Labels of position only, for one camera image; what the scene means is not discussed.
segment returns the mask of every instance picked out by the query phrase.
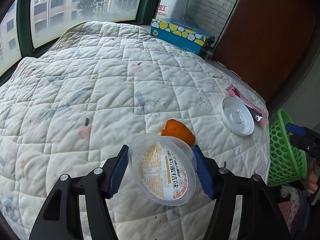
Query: green plastic basket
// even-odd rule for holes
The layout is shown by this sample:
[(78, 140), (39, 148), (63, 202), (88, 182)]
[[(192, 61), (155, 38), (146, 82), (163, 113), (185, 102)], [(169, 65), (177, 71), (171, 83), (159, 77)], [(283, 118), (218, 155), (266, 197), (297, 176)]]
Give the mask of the green plastic basket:
[(268, 187), (303, 180), (307, 176), (306, 154), (290, 145), (290, 133), (285, 130), (287, 123), (293, 123), (292, 119), (283, 109), (279, 109), (278, 118), (270, 126)]

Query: product label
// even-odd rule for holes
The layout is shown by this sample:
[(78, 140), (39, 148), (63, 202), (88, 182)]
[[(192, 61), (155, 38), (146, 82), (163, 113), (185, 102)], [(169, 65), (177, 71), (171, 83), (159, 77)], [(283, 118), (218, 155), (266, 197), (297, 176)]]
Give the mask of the product label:
[(160, 142), (144, 153), (140, 174), (145, 187), (164, 200), (179, 199), (188, 189), (188, 176), (181, 161)]

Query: orange biscuit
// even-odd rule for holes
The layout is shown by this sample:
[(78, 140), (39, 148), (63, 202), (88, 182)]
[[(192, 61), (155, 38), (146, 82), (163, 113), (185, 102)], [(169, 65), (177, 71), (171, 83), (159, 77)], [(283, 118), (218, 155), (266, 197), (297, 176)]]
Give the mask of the orange biscuit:
[(173, 136), (184, 141), (190, 147), (195, 144), (196, 138), (192, 132), (182, 122), (170, 119), (165, 124), (164, 130), (161, 130), (162, 136)]

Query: wooden door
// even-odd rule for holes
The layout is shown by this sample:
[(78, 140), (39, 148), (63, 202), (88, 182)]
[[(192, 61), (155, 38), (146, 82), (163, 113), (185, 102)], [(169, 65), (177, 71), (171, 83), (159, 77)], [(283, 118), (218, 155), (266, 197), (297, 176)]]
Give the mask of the wooden door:
[(304, 0), (240, 0), (213, 59), (267, 101), (299, 60), (314, 21)]

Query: bed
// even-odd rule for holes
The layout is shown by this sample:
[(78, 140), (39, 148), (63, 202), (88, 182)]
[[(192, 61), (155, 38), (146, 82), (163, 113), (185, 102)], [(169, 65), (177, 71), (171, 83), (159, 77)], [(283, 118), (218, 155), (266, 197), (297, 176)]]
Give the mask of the bed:
[[(0, 87), (0, 210), (20, 239), (61, 174), (86, 175), (141, 133), (160, 133), (168, 119), (183, 122), (205, 156), (239, 176), (267, 181), (268, 124), (238, 136), (220, 115), (225, 88), (235, 85), (258, 107), (252, 90), (199, 56), (139, 27), (86, 22), (67, 30), (40, 58), (24, 58)], [(119, 239), (202, 239), (215, 202), (199, 181), (192, 199), (162, 206), (135, 186), (126, 170), (107, 200)], [(84, 239), (91, 239), (80, 198)], [(241, 215), (238, 197), (230, 239)]]

